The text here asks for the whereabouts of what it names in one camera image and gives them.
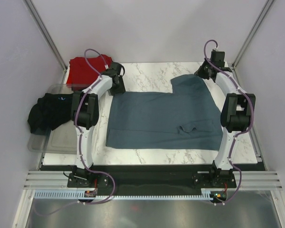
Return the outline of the blue-grey t-shirt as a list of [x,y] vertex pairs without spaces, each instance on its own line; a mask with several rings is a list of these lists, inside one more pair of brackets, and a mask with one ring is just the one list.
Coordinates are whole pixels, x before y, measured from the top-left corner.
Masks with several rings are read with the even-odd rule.
[[205,82],[195,75],[171,80],[172,92],[125,92],[115,95],[108,119],[106,146],[115,149],[220,148],[220,110]]

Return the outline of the black t-shirt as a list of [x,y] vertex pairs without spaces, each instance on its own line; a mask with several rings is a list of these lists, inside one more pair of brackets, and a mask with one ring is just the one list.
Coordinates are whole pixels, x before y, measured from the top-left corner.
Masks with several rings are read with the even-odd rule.
[[72,94],[46,93],[33,105],[28,115],[31,133],[54,130],[71,120]]

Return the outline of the clear plastic bin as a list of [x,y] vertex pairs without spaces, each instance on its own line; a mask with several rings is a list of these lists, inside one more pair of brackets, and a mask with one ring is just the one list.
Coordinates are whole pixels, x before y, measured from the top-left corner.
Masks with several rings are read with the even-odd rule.
[[[73,94],[73,91],[71,85],[55,84],[46,93]],[[76,131],[73,122],[70,120],[54,130],[31,133],[28,149],[31,152],[76,154]]]

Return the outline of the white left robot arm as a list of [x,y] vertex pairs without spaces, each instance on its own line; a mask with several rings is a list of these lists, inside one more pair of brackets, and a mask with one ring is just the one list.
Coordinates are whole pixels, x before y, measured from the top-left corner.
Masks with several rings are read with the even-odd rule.
[[99,99],[105,93],[123,94],[125,92],[124,74],[124,66],[112,62],[91,85],[73,93],[71,120],[77,135],[75,166],[80,169],[90,168],[93,165],[92,141],[93,131],[100,117]]

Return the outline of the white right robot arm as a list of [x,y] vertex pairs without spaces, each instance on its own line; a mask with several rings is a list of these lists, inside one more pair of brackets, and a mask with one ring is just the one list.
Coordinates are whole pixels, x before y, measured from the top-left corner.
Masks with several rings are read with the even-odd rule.
[[231,69],[225,67],[224,58],[225,52],[212,50],[210,58],[204,58],[195,75],[213,80],[225,96],[220,115],[223,138],[214,166],[217,170],[229,171],[233,169],[232,154],[236,150],[236,143],[251,129],[254,121],[256,97],[254,94],[246,93],[238,85]]

